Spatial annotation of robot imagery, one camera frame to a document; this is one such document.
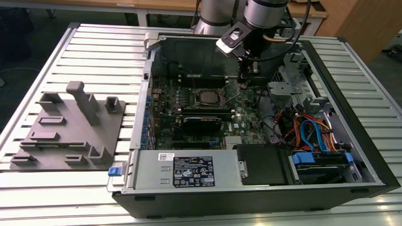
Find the motherboard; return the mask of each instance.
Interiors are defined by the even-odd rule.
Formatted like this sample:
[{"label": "motherboard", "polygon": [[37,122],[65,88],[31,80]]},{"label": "motherboard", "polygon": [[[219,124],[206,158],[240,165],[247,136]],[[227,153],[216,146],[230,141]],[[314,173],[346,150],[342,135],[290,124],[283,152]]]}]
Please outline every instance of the motherboard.
[{"label": "motherboard", "polygon": [[231,140],[242,144],[263,144],[255,103],[259,89],[222,78],[204,88],[196,79],[160,76],[154,80],[155,137],[159,150],[227,149]]}]

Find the barcode sticker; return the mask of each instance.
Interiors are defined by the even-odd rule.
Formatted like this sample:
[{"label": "barcode sticker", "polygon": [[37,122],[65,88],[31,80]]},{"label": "barcode sticker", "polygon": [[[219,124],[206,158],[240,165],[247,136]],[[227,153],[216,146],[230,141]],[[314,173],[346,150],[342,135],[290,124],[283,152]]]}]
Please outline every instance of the barcode sticker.
[{"label": "barcode sticker", "polygon": [[174,161],[175,153],[159,153],[159,161]]}]

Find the blue latch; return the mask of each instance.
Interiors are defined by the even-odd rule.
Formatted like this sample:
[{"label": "blue latch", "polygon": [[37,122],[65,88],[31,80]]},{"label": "blue latch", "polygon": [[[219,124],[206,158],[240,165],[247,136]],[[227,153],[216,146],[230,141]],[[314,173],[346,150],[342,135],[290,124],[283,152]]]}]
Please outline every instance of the blue latch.
[{"label": "blue latch", "polygon": [[298,152],[291,156],[294,163],[315,163],[311,152]]},{"label": "blue latch", "polygon": [[108,168],[107,174],[109,177],[120,177],[122,176],[123,167],[111,167]]},{"label": "blue latch", "polygon": [[353,163],[353,156],[351,156],[351,154],[350,154],[350,153],[346,153],[346,154],[345,154],[345,157],[346,157],[347,162],[349,162],[349,163]]},{"label": "blue latch", "polygon": [[142,144],[144,144],[144,143],[147,142],[147,138],[146,138],[146,137],[142,137],[142,138],[140,138],[140,142],[142,142]]},{"label": "blue latch", "polygon": [[151,102],[152,102],[152,97],[151,97],[151,96],[147,96],[147,106],[151,105]]}]

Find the warning label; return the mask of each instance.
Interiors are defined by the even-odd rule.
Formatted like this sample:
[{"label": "warning label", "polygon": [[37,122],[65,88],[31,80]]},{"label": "warning label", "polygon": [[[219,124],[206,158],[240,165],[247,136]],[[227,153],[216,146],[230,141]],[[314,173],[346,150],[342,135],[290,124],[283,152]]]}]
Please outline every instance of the warning label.
[{"label": "warning label", "polygon": [[212,157],[174,158],[174,186],[215,186]]}]

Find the aluminum table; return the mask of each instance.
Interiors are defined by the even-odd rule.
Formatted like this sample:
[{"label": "aluminum table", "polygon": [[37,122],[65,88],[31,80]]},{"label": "aluminum table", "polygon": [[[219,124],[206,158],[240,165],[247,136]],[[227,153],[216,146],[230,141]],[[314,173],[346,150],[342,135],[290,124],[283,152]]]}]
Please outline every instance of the aluminum table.
[{"label": "aluminum table", "polygon": [[[190,33],[187,29],[73,24],[67,29],[23,102],[0,135],[0,225],[222,225],[334,226],[401,225],[402,189],[375,198],[354,200],[316,212],[283,212],[198,218],[135,219],[115,203],[111,192],[123,178],[105,171],[12,172],[11,157],[19,150],[41,108],[35,102],[44,91],[65,93],[68,81],[83,81],[97,100],[117,96],[128,105],[113,160],[128,159],[138,89],[144,66],[148,31]],[[402,110],[347,43],[337,38],[310,40],[334,80],[362,121],[381,154],[402,183]]]}]

